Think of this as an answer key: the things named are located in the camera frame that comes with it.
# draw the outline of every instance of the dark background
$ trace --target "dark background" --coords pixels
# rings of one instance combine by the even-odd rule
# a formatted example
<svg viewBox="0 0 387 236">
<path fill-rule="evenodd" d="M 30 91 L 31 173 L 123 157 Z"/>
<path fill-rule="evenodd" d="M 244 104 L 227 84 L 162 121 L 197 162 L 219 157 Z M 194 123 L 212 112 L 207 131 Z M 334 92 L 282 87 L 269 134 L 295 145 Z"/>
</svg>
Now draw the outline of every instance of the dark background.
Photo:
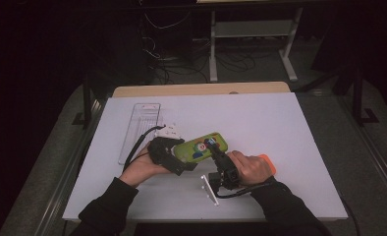
<svg viewBox="0 0 387 236">
<path fill-rule="evenodd" d="M 73 11 L 128 4 L 103 2 L 0 1 L 0 227 L 64 103 L 85 76 L 99 98 L 116 86 L 148 85 L 152 75 L 139 53 L 137 14 Z M 202 22 L 208 23 L 203 13 L 193 14 L 193 35 L 206 29 Z M 325 35 L 314 69 L 328 72 L 356 62 L 387 102 L 387 1 L 305 8 L 298 34 Z M 122 37 L 127 44 L 117 41 Z"/>
</svg>

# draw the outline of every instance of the clear plastic packaging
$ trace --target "clear plastic packaging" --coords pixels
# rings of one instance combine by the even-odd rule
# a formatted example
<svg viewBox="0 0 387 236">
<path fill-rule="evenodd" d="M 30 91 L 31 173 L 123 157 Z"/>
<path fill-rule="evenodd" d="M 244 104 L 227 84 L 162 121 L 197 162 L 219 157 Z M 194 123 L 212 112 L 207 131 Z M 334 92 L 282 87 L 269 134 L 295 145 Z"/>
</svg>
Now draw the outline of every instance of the clear plastic packaging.
<svg viewBox="0 0 387 236">
<path fill-rule="evenodd" d="M 132 118 L 127 129 L 123 147 L 119 158 L 120 164 L 125 164 L 127 157 L 135 146 L 138 138 L 147 130 L 155 126 L 162 126 L 163 118 L 160 116 L 160 103 L 137 103 L 133 107 Z M 150 132 L 138 147 L 135 155 L 154 138 L 154 131 Z"/>
</svg>

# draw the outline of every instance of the green phone case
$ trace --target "green phone case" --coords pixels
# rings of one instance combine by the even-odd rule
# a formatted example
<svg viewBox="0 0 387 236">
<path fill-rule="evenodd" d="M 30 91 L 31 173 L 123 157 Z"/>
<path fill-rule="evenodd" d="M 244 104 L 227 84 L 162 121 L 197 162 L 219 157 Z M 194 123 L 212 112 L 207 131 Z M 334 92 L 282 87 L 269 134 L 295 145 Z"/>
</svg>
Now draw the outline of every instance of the green phone case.
<svg viewBox="0 0 387 236">
<path fill-rule="evenodd" d="M 204 144 L 206 139 L 213 139 L 217 143 L 220 150 L 224 152 L 227 151 L 228 146 L 225 140 L 219 133 L 214 132 L 209 135 L 202 136 L 175 146 L 173 149 L 173 153 L 178 159 L 183 162 L 198 163 L 211 156 L 211 151 L 206 148 Z"/>
</svg>

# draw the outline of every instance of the white tabletop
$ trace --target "white tabletop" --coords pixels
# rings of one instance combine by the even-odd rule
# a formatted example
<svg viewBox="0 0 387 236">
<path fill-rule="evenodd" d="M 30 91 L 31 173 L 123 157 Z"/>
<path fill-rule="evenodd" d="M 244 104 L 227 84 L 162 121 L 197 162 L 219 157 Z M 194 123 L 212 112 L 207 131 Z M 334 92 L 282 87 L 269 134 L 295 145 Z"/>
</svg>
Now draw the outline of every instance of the white tabletop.
<svg viewBox="0 0 387 236">
<path fill-rule="evenodd" d="M 135 103 L 160 103 L 164 124 L 176 124 L 186 141 L 219 132 L 229 150 L 267 154 L 276 179 L 302 198 L 321 220 L 347 218 L 294 93 L 178 95 L 110 98 L 63 218 L 77 220 L 102 195 L 123 166 L 118 158 Z M 135 221 L 259 221 L 262 209 L 249 195 L 219 200 L 201 189 L 201 175 L 215 172 L 209 158 L 192 171 L 153 177 L 141 184 L 128 219 Z"/>
</svg>

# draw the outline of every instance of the black cable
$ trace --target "black cable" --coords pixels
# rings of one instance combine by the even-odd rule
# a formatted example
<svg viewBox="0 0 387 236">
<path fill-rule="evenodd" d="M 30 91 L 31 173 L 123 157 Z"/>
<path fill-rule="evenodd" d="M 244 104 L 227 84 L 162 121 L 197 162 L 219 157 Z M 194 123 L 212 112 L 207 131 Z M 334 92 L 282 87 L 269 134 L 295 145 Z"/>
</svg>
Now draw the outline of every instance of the black cable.
<svg viewBox="0 0 387 236">
<path fill-rule="evenodd" d="M 170 66 L 170 68 L 182 68 L 182 69 L 191 70 L 192 72 L 181 73 L 181 72 L 176 72 L 176 71 L 172 71 L 172 70 L 167 70 L 167 72 L 177 74 L 177 75 L 192 75 L 192 74 L 199 73 L 205 78 L 205 82 L 208 83 L 208 78 L 205 76 L 205 74 L 202 73 L 202 70 L 206 66 L 207 62 L 208 62 L 208 60 L 205 59 L 204 63 L 202 63 L 202 65 L 200 66 L 199 69 L 189 67 L 189 66 Z"/>
<path fill-rule="evenodd" d="M 129 165 L 132 163 L 133 156 L 135 155 L 136 151 L 140 147 L 141 143 L 144 141 L 145 137 L 148 135 L 148 133 L 154 131 L 154 130 L 161 130 L 165 128 L 164 126 L 155 126 L 150 129 L 148 129 L 144 134 L 142 134 L 139 138 L 136 144 L 133 146 L 133 149 L 130 151 L 129 156 L 126 159 L 126 162 L 124 163 L 123 171 L 129 167 Z"/>
<path fill-rule="evenodd" d="M 145 153 L 143 153 L 143 154 L 140 154 L 140 155 L 136 156 L 135 158 L 133 158 L 133 161 L 135 161 L 137 158 L 139 158 L 139 157 L 141 157 L 141 156 L 144 156 L 144 155 L 146 155 L 146 154 L 149 154 L 149 152 L 145 152 Z"/>
<path fill-rule="evenodd" d="M 163 61 L 163 63 L 166 63 L 166 67 L 168 67 L 168 68 L 179 68 L 179 67 L 190 67 L 191 68 L 191 66 L 193 66 L 194 62 L 196 62 L 197 60 L 199 60 L 200 58 L 205 57 L 205 56 L 209 57 L 209 53 L 201 53 L 189 61 L 187 61 L 185 59 L 177 58 L 177 59 L 172 60 L 172 61 Z M 207 62 L 207 60 L 205 60 L 205 62 L 202 63 L 202 65 L 197 70 L 202 70 L 205 67 L 206 62 Z"/>
<path fill-rule="evenodd" d="M 169 72 L 166 70 L 166 68 L 158 67 L 158 69 L 160 69 L 164 72 L 164 76 L 161 76 L 159 74 L 155 74 L 157 76 L 157 78 L 159 79 L 161 85 L 169 85 L 169 84 L 175 83 L 174 81 L 172 81 L 170 79 Z"/>
<path fill-rule="evenodd" d="M 239 41 L 237 40 L 237 49 L 238 50 L 244 50 L 245 48 L 244 47 L 241 47 L 239 45 Z M 246 54 L 239 54 L 240 58 L 236 58 L 232 55 L 230 55 L 228 52 L 227 52 L 227 47 L 226 46 L 223 46 L 223 49 L 226 49 L 225 52 L 224 52 L 224 55 L 233 63 L 242 63 L 243 66 L 239 66 L 239 65 L 236 65 L 236 64 L 233 64 L 233 63 L 230 63 L 228 62 L 227 60 L 224 60 L 222 57 L 219 57 L 219 56 L 215 56 L 215 58 L 217 59 L 217 62 L 223 66 L 225 69 L 229 70 L 229 71 L 233 71 L 233 72 L 245 72 L 247 70 L 250 70 L 250 69 L 253 69 L 255 68 L 256 66 L 256 63 L 255 63 L 255 58 L 264 58 L 264 57 L 268 57 L 271 55 L 271 53 L 266 53 L 264 54 L 263 56 L 253 56 L 254 53 L 256 53 L 256 51 L 261 47 L 260 46 L 261 43 L 259 43 L 256 47 L 254 47 L 252 50 L 251 50 L 251 53 L 246 53 Z M 246 60 L 250 60 L 251 61 L 251 65 L 248 65 L 246 63 Z"/>
<path fill-rule="evenodd" d="M 160 75 L 157 70 L 162 70 L 164 76 Z M 167 81 L 169 81 L 169 73 L 161 67 L 154 68 L 154 77 L 159 80 L 160 85 L 166 85 Z"/>
<path fill-rule="evenodd" d="M 223 196 L 218 195 L 218 188 L 219 188 L 219 186 L 212 186 L 211 188 L 212 188 L 212 191 L 214 192 L 215 197 L 217 197 L 218 199 L 231 199 L 231 198 L 238 197 L 238 196 L 244 195 L 246 193 L 249 193 L 249 192 L 251 192 L 253 190 L 256 190 L 256 189 L 259 189 L 259 188 L 263 188 L 263 187 L 267 187 L 267 186 L 271 186 L 271 185 L 274 185 L 274 184 L 281 184 L 281 183 L 280 182 L 269 182 L 269 183 L 256 184 L 256 185 L 253 185 L 253 186 L 241 189 L 240 191 L 238 191 L 235 194 L 223 195 Z"/>
<path fill-rule="evenodd" d="M 353 211 L 351 210 L 350 206 L 347 204 L 347 202 L 344 200 L 343 197 L 340 196 L 341 202 L 343 202 L 344 207 L 346 208 L 347 212 L 350 214 L 350 217 L 353 219 L 354 227 L 356 228 L 357 236 L 360 236 L 361 233 L 359 231 L 359 222 L 356 219 L 356 216 L 354 215 Z"/>
<path fill-rule="evenodd" d="M 162 54 L 163 54 L 163 55 L 166 55 L 166 51 L 165 51 L 164 49 L 162 49 Z M 166 70 L 166 64 L 165 64 L 165 61 L 161 60 L 160 62 L 161 62 L 161 66 L 162 66 L 163 68 L 160 68 L 160 67 L 159 67 L 159 69 L 162 69 L 163 72 L 165 73 L 164 84 L 162 84 L 162 85 L 168 85 L 169 82 L 171 82 L 171 84 L 174 84 L 174 82 L 170 79 L 169 72 Z"/>
<path fill-rule="evenodd" d="M 197 59 L 199 59 L 199 58 L 201 58 L 203 56 L 208 56 L 209 57 L 209 46 L 210 46 L 209 42 L 206 42 L 206 44 L 202 45 L 200 48 L 195 48 L 192 51 L 192 53 L 190 54 L 189 58 L 175 56 L 173 58 L 172 57 L 171 58 L 164 57 L 164 58 L 161 58 L 160 60 L 163 63 L 166 63 L 166 66 L 174 66 L 174 67 L 178 67 L 178 66 L 181 66 L 181 65 L 185 66 L 185 65 L 188 64 L 187 61 L 194 62 L 194 61 L 196 61 Z"/>
</svg>

